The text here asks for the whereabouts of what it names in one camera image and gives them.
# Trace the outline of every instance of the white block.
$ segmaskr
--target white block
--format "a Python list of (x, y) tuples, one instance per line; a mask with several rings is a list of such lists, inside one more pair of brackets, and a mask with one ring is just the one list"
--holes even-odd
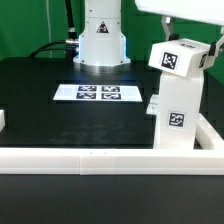
[(214, 64), (214, 57), (208, 56), (209, 49), (210, 45), (189, 39), (154, 44), (149, 65), (186, 77)]
[(202, 114), (200, 114), (197, 124), (196, 139), (204, 149), (224, 150), (223, 139)]
[(203, 71), (190, 78), (162, 73), (154, 149), (193, 150), (203, 80)]

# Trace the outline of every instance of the green wall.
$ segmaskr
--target green wall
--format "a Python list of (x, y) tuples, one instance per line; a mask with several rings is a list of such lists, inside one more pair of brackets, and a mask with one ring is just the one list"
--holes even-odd
[[(49, 0), (52, 41), (67, 37), (64, 0)], [(84, 0), (72, 1), (75, 27), (84, 28)], [(134, 0), (122, 0), (122, 32), (127, 37), (127, 55), (132, 60), (148, 61), (153, 43), (164, 41), (161, 17), (139, 12)], [(177, 19), (176, 32), (180, 37), (205, 43), (217, 41), (220, 27)], [(0, 60), (7, 57), (28, 56), (49, 42), (45, 0), (0, 0)], [(220, 56), (212, 69), (213, 76), (224, 83), (224, 56)]]

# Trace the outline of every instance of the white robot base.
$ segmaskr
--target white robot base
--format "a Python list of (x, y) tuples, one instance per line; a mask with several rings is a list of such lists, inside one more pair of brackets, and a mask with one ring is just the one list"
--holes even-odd
[(85, 29), (74, 68), (97, 73), (129, 69), (120, 11), (121, 0), (85, 0)]

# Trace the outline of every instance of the black tabletop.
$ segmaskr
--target black tabletop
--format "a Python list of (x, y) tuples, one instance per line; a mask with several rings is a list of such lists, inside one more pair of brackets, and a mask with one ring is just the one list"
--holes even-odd
[[(135, 85), (143, 102), (54, 102), (61, 83)], [(96, 76), (63, 59), (4, 60), (0, 144), (150, 148), (155, 120), (145, 111), (158, 86), (144, 63)], [(222, 136), (223, 90), (205, 75), (201, 112)], [(223, 224), (223, 209), (223, 176), (0, 175), (0, 224)]]
[[(224, 87), (205, 75), (201, 112), (224, 135)], [(11, 58), (0, 62), (0, 109), (6, 127), (0, 146), (152, 148), (155, 117), (146, 115), (158, 94), (160, 72), (143, 62), (129, 71), (95, 74), (65, 59)], [(59, 84), (138, 86), (143, 102), (54, 101)]]

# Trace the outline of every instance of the white paper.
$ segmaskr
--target white paper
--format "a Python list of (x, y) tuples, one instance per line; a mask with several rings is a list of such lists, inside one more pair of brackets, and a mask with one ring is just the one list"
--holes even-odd
[(137, 86), (61, 84), (53, 100), (142, 102)]

